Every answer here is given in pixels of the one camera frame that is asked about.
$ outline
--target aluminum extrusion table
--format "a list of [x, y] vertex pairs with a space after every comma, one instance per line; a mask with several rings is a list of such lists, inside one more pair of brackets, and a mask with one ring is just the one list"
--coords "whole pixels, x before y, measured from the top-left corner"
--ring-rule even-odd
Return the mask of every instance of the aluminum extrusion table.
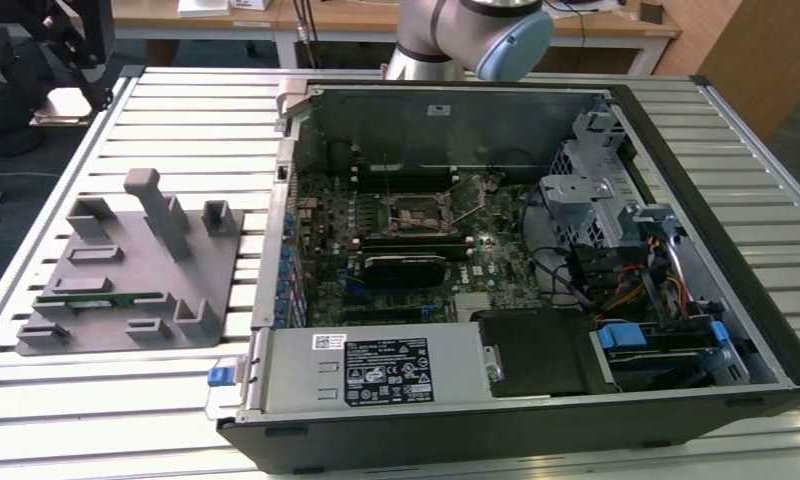
[[[376, 73], [150, 68], [119, 80], [113, 106], [89, 129], [0, 282], [0, 479], [266, 477], [215, 431], [204, 411], [206, 382], [218, 359], [247, 352], [280, 139], [275, 96], [290, 76], [372, 79]], [[535, 78], [631, 86], [800, 336], [800, 186], [714, 89], [687, 78], [546, 75], [528, 80]], [[68, 241], [67, 209], [77, 195], [88, 194], [104, 196], [115, 209], [139, 210], [136, 200], [119, 193], [134, 167], [162, 172], [160, 187], [179, 194], [186, 209], [206, 199], [226, 199], [247, 211], [226, 342], [208, 349], [21, 357], [13, 351], [15, 334]], [[649, 170], [643, 175], [658, 195]], [[555, 474], [800, 478], [800, 409], [741, 421], [678, 447], [328, 476], [519, 479]]]

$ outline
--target cardboard box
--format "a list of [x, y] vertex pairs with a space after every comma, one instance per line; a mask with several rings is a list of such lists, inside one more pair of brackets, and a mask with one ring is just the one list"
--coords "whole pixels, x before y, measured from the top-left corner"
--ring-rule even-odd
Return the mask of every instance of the cardboard box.
[[246, 8], [248, 10], [267, 10], [272, 0], [231, 0], [232, 8]]

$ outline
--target white label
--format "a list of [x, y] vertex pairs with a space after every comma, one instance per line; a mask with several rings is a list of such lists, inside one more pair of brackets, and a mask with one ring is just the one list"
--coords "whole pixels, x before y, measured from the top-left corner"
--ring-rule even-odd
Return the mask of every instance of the white label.
[[68, 306], [71, 308], [109, 308], [112, 302], [109, 300], [89, 300], [88, 302], [72, 302]]
[[332, 335], [315, 335], [312, 347], [315, 350], [343, 350], [347, 342], [346, 333], [335, 333]]
[[450, 105], [430, 105], [427, 107], [427, 116], [428, 117], [450, 117], [451, 116], [451, 106]]
[[270, 22], [234, 22], [235, 27], [270, 28]]

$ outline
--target green circuit board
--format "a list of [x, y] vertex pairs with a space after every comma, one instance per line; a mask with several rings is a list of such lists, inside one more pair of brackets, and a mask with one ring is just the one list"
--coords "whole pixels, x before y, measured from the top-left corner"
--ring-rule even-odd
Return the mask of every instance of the green circuit board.
[[[544, 294], [515, 231], [522, 207], [518, 199], [530, 187], [490, 184], [491, 191], [483, 197], [479, 187], [482, 180], [490, 180], [486, 173], [462, 173], [459, 177], [446, 202], [455, 223], [443, 227], [446, 236], [462, 244], [451, 248], [462, 249], [463, 260], [447, 262], [438, 287], [374, 290], [360, 279], [363, 255], [355, 239], [380, 238], [384, 232], [388, 236], [392, 232], [436, 232], [435, 207], [430, 207], [435, 203], [428, 200], [435, 194], [363, 193], [346, 179], [303, 175], [298, 206], [310, 327], [454, 322], [458, 293], [480, 292], [491, 308], [540, 306]], [[428, 212], [422, 214], [424, 219], [406, 216], [407, 204]], [[392, 211], [404, 213], [392, 216]], [[392, 219], [395, 230], [390, 231]], [[408, 253], [408, 249], [400, 250], [398, 254]], [[356, 312], [370, 312], [367, 321], [359, 320]]]

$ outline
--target gray carpet floor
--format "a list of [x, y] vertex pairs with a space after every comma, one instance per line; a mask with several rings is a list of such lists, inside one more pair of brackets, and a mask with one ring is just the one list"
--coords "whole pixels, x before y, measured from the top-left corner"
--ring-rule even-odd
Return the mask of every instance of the gray carpet floor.
[[[272, 44], [256, 42], [258, 57], [246, 53], [244, 42], [182, 42], [175, 66], [278, 67]], [[322, 57], [327, 68], [376, 68], [387, 58], [386, 45], [352, 45], [352, 50], [327, 51]], [[116, 42], [107, 80], [115, 82], [123, 65], [143, 64], [143, 43]], [[60, 174], [83, 140], [84, 129], [48, 129], [43, 144], [32, 152], [0, 158], [0, 173], [40, 172]], [[800, 106], [774, 134], [769, 146], [800, 181]], [[0, 277], [27, 235], [41, 206], [51, 194], [56, 178], [44, 176], [0, 176], [4, 198], [0, 202]]]

